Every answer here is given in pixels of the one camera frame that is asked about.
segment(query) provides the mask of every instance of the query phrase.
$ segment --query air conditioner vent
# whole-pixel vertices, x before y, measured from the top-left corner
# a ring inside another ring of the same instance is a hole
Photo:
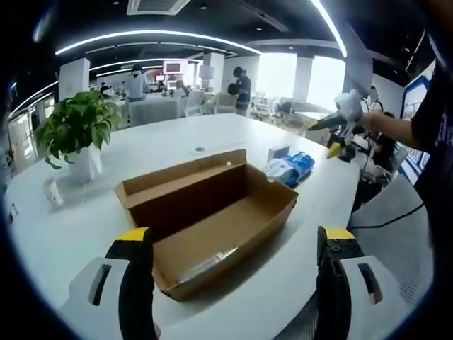
[[[129,0],[127,15],[156,14],[175,16],[190,0]]]

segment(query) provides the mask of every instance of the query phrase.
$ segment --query ceiling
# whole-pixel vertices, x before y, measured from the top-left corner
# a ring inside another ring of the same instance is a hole
[[[156,3],[168,0],[146,1]],[[408,60],[423,34],[421,23],[406,8],[405,1],[321,2],[337,26],[348,22],[367,49],[380,56],[374,60],[375,73],[405,85],[412,74],[434,59],[427,43],[428,39],[425,39],[413,64],[408,72],[405,72]],[[80,57],[87,57],[91,66],[96,67],[125,60],[186,58],[210,51],[200,45],[221,49],[228,57],[254,55],[221,42],[159,34],[98,40],[55,55],[58,49],[99,35],[130,30],[177,30],[209,35],[239,44],[257,40],[288,39],[335,41],[310,0],[191,0],[175,16],[128,16],[127,5],[128,0],[78,0],[62,1],[48,6],[42,16],[31,21],[29,35],[32,39],[28,42],[26,55],[19,58],[21,62],[17,62],[17,69],[13,70],[13,79],[18,85],[11,107],[14,108],[24,98],[56,80],[59,66]],[[28,23],[24,20],[21,25],[28,28]],[[184,45],[167,45],[169,43]],[[332,47],[297,44],[293,46],[287,43],[253,46],[262,52],[289,52],[290,47],[291,52],[302,57],[341,57],[340,50]],[[118,68],[105,68],[98,70],[98,73]]]

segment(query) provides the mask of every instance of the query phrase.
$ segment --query cardboard box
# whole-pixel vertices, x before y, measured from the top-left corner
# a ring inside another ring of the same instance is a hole
[[[153,276],[182,300],[278,231],[297,193],[246,163],[246,150],[131,178],[115,192],[132,228],[154,236]]]

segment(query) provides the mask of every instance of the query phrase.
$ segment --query white flower pot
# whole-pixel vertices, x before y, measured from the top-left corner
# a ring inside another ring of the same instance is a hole
[[[79,183],[88,183],[102,172],[101,151],[91,144],[84,147],[80,153],[68,154],[69,170],[74,180]]]

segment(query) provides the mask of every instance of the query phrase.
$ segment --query potted plant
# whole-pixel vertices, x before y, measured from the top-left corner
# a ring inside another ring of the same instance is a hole
[[[37,144],[56,159],[63,158],[78,181],[87,182],[102,171],[100,150],[119,120],[118,106],[105,102],[100,91],[78,92],[55,106],[36,133]],[[50,155],[46,163],[60,169]]]

